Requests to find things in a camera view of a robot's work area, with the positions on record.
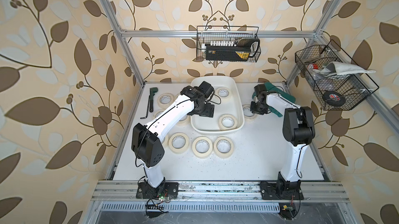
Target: metal grating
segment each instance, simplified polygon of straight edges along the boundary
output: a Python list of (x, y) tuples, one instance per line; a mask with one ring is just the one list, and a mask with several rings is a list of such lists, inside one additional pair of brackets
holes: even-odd
[[(102, 211), (145, 211), (146, 202), (109, 202), (103, 203)], [(240, 202), (170, 202), (162, 203), (163, 211), (170, 212), (247, 212), (247, 213), (278, 213), (278, 203), (240, 203)]]

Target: white table surface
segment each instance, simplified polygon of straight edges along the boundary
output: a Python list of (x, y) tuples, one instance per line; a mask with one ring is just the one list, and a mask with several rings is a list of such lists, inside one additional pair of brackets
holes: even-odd
[[(153, 119), (154, 113), (160, 110), (157, 99), (161, 94), (175, 95), (187, 85), (190, 84), (153, 83), (145, 85), (113, 180), (138, 180), (144, 176), (142, 166), (137, 168), (134, 164), (136, 156), (131, 149), (133, 126), (137, 123), (144, 125)], [(253, 87), (256, 85), (257, 83), (237, 83), (243, 105), (251, 103)], [(147, 119), (140, 119), (146, 115), (150, 87), (158, 87), (158, 92), (154, 96), (154, 112), (148, 113)], [(234, 152), (231, 157), (226, 159), (217, 157), (214, 152), (205, 159), (197, 158), (193, 154), (191, 146), (193, 141), (201, 135), (192, 128), (190, 123), (185, 126), (176, 125), (168, 133), (169, 137), (174, 133), (183, 132), (189, 137), (190, 145), (188, 150), (180, 155), (173, 153), (169, 147), (165, 149), (165, 155), (160, 162), (164, 177), (166, 180), (172, 181), (276, 180), (278, 172), (287, 158), (288, 150), (288, 142), (282, 135), (282, 123), (283, 117), (277, 117), (273, 113), (258, 115), (254, 121), (245, 122), (241, 130), (226, 135), (234, 143)], [(208, 136), (212, 142), (217, 137)], [(304, 154), (301, 172), (303, 181), (323, 180), (310, 148), (307, 148)]]

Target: black wire basket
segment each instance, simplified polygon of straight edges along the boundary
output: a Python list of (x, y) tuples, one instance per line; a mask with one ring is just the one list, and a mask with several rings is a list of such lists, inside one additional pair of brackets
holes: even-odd
[[(301, 70), (323, 110), (349, 111), (373, 94), (379, 86), (367, 74), (317, 75), (313, 69), (320, 69), (330, 62), (342, 62), (336, 54), (338, 44), (331, 40), (327, 45), (314, 45), (295, 53), (295, 62)], [(347, 52), (350, 63), (358, 65)]]
[(257, 62), (261, 54), (259, 27), (197, 26), (197, 62)]

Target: white plastic tray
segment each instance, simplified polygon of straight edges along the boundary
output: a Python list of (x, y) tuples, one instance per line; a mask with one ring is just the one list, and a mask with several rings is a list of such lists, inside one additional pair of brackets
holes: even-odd
[[(232, 96), (227, 102), (222, 102), (220, 105), (215, 104), (213, 118), (200, 117), (198, 115), (191, 116), (191, 126), (202, 135), (227, 135), (240, 130), (244, 126), (244, 112), (234, 79), (226, 76), (197, 77), (193, 79), (191, 86), (199, 86), (203, 81), (210, 83), (215, 91), (219, 87), (229, 88)], [(212, 101), (218, 103), (219, 98), (214, 96)], [(219, 118), (224, 114), (230, 114), (237, 119), (237, 127), (235, 129), (227, 131), (219, 129)]]

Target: tape roll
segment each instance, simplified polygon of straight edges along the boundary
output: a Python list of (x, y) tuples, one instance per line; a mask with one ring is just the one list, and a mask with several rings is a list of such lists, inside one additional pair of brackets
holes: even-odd
[(166, 147), (167, 147), (167, 145), (168, 145), (168, 143), (169, 143), (169, 135), (168, 135), (168, 134), (165, 136), (164, 141), (163, 141), (163, 142), (161, 141), (161, 143), (162, 143), (162, 147), (163, 147), (164, 149), (166, 149)]
[(230, 114), (222, 115), (219, 118), (219, 129), (221, 131), (228, 131), (237, 127), (237, 119)]
[(250, 105), (243, 105), (243, 111), (244, 111), (244, 118), (245, 118), (246, 122), (253, 121), (258, 116), (258, 114), (251, 112)]
[(232, 93), (227, 87), (219, 87), (217, 88), (215, 95), (218, 95), (222, 102), (227, 102), (230, 100)]
[(155, 112), (154, 114), (154, 119), (156, 119), (157, 117), (159, 117), (161, 115), (162, 112), (164, 112), (165, 110), (159, 110), (157, 112)]
[(189, 115), (185, 115), (186, 118), (182, 117), (178, 122), (177, 125), (178, 126), (185, 126), (186, 124), (188, 124), (190, 122), (190, 116)]
[(189, 139), (188, 136), (184, 133), (176, 133), (173, 134), (172, 137), (169, 138), (169, 148), (173, 153), (183, 154), (188, 150)]
[(158, 97), (158, 106), (161, 109), (167, 109), (174, 102), (174, 96), (170, 93), (164, 93)]
[(220, 158), (228, 158), (234, 151), (234, 144), (227, 137), (218, 137), (213, 144), (213, 151)]
[(212, 141), (207, 137), (198, 137), (194, 140), (192, 150), (198, 158), (207, 158), (212, 153)]

